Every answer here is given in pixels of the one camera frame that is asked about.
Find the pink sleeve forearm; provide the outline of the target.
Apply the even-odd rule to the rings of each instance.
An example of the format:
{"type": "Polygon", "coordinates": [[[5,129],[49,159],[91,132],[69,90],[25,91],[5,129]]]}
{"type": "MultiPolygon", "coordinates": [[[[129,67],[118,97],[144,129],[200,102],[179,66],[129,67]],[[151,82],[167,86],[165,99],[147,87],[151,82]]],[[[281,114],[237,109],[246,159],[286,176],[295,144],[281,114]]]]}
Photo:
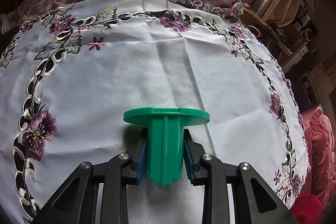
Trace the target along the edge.
{"type": "Polygon", "coordinates": [[[335,139],[321,105],[301,115],[311,170],[290,212],[298,223],[318,223],[335,198],[335,139]]]}

